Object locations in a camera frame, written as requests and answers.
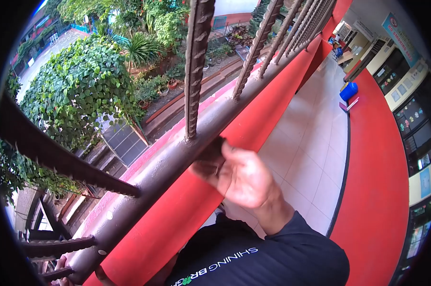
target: hand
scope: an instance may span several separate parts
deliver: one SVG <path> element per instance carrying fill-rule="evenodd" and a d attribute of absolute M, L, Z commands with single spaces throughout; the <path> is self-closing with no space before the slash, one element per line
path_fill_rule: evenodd
<path fill-rule="evenodd" d="M 225 158 L 218 176 L 196 161 L 190 171 L 214 186 L 225 198 L 252 209 L 258 223 L 268 235 L 276 234 L 292 219 L 294 209 L 282 195 L 268 167 L 257 153 L 222 145 Z"/>
<path fill-rule="evenodd" d="M 225 162 L 218 175 L 208 174 L 199 162 L 190 166 L 190 171 L 206 180 L 225 198 L 249 209 L 261 207 L 273 193 L 281 192 L 273 176 L 257 153 L 222 145 Z"/>
<path fill-rule="evenodd" d="M 57 265 L 55 266 L 55 271 L 62 269 L 65 267 L 66 256 L 62 255 L 60 259 L 57 261 Z M 60 286 L 74 286 L 74 284 L 68 279 L 68 277 L 64 277 L 62 279 L 52 281 L 51 285 L 60 285 Z"/>

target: person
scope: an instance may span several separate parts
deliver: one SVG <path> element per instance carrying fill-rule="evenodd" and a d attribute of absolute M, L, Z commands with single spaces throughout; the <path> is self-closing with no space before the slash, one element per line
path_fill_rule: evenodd
<path fill-rule="evenodd" d="M 250 210 L 267 236 L 261 239 L 245 222 L 229 219 L 221 205 L 215 224 L 197 231 L 146 286 L 345 285 L 350 267 L 344 250 L 311 229 L 286 202 L 257 153 L 224 141 L 221 154 L 225 161 L 215 172 L 198 161 L 190 172 Z"/>

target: window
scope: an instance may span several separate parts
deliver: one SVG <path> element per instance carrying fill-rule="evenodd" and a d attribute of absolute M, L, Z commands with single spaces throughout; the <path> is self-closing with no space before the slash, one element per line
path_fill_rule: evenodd
<path fill-rule="evenodd" d="M 374 73 L 373 77 L 381 88 L 382 93 L 386 95 L 408 70 L 409 64 L 401 51 L 395 48 L 384 62 L 384 65 Z"/>

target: flower pot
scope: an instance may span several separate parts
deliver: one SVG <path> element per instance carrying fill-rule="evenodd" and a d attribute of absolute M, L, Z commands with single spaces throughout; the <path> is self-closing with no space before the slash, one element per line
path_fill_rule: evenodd
<path fill-rule="evenodd" d="M 178 81 L 175 79 L 172 79 L 168 82 L 169 89 L 175 89 L 177 86 L 178 86 Z"/>
<path fill-rule="evenodd" d="M 209 62 L 209 66 L 215 66 L 216 65 L 216 63 L 215 63 L 215 61 L 214 61 L 213 58 L 209 58 L 208 62 Z"/>
<path fill-rule="evenodd" d="M 168 87 L 164 92 L 162 92 L 162 93 L 160 94 L 160 96 L 167 96 L 167 95 L 168 95 L 168 92 L 169 92 L 169 87 Z"/>
<path fill-rule="evenodd" d="M 149 107 L 149 102 L 147 102 L 147 101 L 144 101 L 144 100 L 141 100 L 140 102 L 139 102 L 139 106 L 142 108 L 142 109 L 144 109 L 144 110 L 146 110 L 148 107 Z"/>

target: concrete ground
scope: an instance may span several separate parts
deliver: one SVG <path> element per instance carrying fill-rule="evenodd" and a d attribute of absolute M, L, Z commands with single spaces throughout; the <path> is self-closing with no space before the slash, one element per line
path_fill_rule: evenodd
<path fill-rule="evenodd" d="M 67 48 L 70 43 L 74 43 L 78 38 L 84 38 L 85 36 L 86 35 L 84 33 L 75 29 L 71 29 L 65 34 L 61 35 L 53 46 L 44 50 L 35 59 L 35 62 L 20 76 L 19 83 L 22 84 L 22 87 L 17 94 L 18 102 L 22 101 L 25 96 L 25 92 L 30 88 L 31 81 L 36 77 L 40 71 L 41 66 L 47 63 L 52 53 L 58 54 L 62 49 Z"/>

